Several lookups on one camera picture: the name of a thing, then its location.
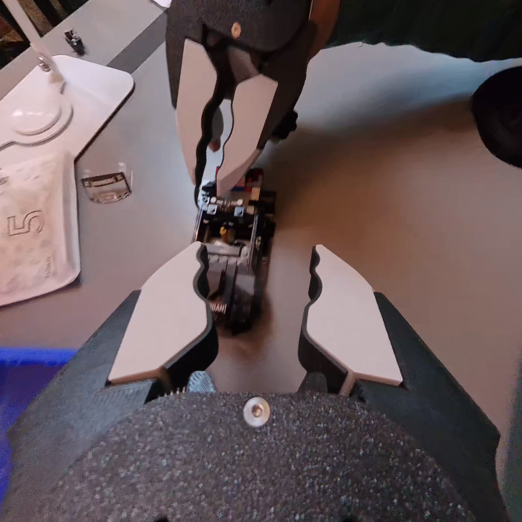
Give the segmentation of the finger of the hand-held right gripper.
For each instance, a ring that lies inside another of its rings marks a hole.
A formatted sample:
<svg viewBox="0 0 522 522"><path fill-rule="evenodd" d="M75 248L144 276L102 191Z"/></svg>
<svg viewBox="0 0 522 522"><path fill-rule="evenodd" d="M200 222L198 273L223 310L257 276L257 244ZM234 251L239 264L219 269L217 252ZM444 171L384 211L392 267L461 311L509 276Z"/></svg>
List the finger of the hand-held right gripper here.
<svg viewBox="0 0 522 522"><path fill-rule="evenodd" d="M259 140L278 83L257 75L239 83L232 99L232 128L216 174L216 193L230 191L260 155Z"/></svg>
<svg viewBox="0 0 522 522"><path fill-rule="evenodd" d="M176 124L185 165L199 193L206 168L207 149L221 147L223 100L218 69L203 44L186 39L183 47L179 88L176 100Z"/></svg>

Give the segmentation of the black wrist rest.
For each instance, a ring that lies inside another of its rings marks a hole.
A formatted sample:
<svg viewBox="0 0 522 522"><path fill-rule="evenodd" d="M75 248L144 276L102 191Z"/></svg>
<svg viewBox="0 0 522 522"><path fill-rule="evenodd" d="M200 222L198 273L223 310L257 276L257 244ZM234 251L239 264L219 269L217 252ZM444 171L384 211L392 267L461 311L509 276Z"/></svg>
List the black wrist rest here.
<svg viewBox="0 0 522 522"><path fill-rule="evenodd" d="M486 149L521 169L521 66L488 78L471 102L476 127Z"/></svg>

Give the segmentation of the printed white paper bag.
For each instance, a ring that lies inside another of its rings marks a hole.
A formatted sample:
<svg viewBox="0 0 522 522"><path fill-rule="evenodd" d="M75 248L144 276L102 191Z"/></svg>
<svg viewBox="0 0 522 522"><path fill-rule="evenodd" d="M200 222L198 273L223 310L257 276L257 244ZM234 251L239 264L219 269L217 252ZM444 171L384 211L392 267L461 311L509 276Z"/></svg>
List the printed white paper bag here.
<svg viewBox="0 0 522 522"><path fill-rule="evenodd" d="M60 290L81 270L74 157L1 168L1 306Z"/></svg>

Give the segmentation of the person's right forearm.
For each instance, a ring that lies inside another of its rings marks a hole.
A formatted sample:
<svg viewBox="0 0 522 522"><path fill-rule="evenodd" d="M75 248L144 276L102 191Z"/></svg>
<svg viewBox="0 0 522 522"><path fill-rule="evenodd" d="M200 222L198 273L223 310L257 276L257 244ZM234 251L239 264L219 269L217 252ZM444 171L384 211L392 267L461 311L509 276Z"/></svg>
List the person's right forearm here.
<svg viewBox="0 0 522 522"><path fill-rule="evenodd" d="M341 1L325 48L354 42L474 62L521 58L521 1Z"/></svg>

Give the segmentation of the black lego car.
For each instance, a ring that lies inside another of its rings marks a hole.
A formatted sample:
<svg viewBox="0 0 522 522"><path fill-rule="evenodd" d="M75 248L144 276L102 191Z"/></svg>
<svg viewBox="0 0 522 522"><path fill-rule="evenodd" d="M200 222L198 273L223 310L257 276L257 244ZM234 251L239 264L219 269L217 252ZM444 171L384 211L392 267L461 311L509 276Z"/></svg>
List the black lego car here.
<svg viewBox="0 0 522 522"><path fill-rule="evenodd" d="M264 170L254 167L222 196L215 181L199 189L192 241L206 246L207 300L214 321L229 335L250 330L262 312L277 197L264 188L264 179Z"/></svg>

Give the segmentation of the white book stand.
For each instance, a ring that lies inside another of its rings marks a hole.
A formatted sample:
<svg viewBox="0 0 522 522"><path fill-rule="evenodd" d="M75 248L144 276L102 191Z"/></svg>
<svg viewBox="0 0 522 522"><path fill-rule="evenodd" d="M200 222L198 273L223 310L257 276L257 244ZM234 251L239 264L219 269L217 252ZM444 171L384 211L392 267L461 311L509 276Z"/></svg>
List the white book stand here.
<svg viewBox="0 0 522 522"><path fill-rule="evenodd" d="M1 98L1 167L45 154L76 159L134 89L131 74L53 55L18 1L5 1L39 63Z"/></svg>

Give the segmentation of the person's right hand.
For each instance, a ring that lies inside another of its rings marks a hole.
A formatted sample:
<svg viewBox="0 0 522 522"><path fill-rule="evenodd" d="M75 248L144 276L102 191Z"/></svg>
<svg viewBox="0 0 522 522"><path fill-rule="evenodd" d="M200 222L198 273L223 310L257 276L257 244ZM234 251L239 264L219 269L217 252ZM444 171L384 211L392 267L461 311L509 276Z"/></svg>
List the person's right hand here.
<svg viewBox="0 0 522 522"><path fill-rule="evenodd" d="M310 47L309 60L330 41L337 24L340 5L341 1L312 1L309 20L315 24L316 33Z"/></svg>

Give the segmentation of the clear lego windshield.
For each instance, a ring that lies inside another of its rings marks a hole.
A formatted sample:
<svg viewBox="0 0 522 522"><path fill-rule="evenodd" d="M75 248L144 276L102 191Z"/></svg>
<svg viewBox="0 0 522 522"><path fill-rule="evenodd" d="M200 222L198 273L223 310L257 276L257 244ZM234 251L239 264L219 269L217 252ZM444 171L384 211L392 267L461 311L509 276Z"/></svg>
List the clear lego windshield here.
<svg viewBox="0 0 522 522"><path fill-rule="evenodd" d="M80 174L80 183L91 202L117 203L132 194L133 171L124 162L118 163L109 172L83 169Z"/></svg>

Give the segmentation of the black lego minifigure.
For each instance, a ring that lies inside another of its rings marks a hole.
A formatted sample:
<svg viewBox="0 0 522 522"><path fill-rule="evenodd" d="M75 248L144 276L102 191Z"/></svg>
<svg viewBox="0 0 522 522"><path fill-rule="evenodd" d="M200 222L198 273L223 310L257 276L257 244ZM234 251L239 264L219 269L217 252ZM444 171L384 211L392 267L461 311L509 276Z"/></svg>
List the black lego minifigure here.
<svg viewBox="0 0 522 522"><path fill-rule="evenodd" d="M68 31L65 31L64 37L76 55L84 56L86 54L86 49L82 38L75 31L75 29L69 29Z"/></svg>

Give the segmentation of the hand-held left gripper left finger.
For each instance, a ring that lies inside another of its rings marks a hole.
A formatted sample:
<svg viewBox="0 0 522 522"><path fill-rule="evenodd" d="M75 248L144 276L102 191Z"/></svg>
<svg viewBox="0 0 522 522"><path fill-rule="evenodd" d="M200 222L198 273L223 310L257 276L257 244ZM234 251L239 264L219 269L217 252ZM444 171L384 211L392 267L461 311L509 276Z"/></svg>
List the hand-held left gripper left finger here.
<svg viewBox="0 0 522 522"><path fill-rule="evenodd" d="M108 374L110 384L153 380L186 386L193 372L212 364L218 336L207 271L207 249L196 241L149 277Z"/></svg>

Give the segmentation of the blue plastic bin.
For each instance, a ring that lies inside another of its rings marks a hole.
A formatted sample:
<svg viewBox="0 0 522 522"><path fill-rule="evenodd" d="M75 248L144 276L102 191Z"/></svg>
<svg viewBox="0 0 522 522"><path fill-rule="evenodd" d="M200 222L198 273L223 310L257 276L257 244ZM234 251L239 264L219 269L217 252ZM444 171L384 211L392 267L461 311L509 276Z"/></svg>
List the blue plastic bin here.
<svg viewBox="0 0 522 522"><path fill-rule="evenodd" d="M10 482L8 430L76 352L1 347L1 500Z"/></svg>

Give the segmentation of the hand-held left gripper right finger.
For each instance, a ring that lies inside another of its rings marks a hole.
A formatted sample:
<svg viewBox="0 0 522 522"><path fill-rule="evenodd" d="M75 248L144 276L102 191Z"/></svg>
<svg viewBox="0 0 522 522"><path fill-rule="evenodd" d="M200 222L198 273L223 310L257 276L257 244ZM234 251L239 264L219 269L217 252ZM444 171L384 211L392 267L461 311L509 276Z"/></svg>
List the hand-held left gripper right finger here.
<svg viewBox="0 0 522 522"><path fill-rule="evenodd" d="M357 381L403 382L373 288L321 244L312 249L297 355L307 374L323 375L328 393L348 396Z"/></svg>

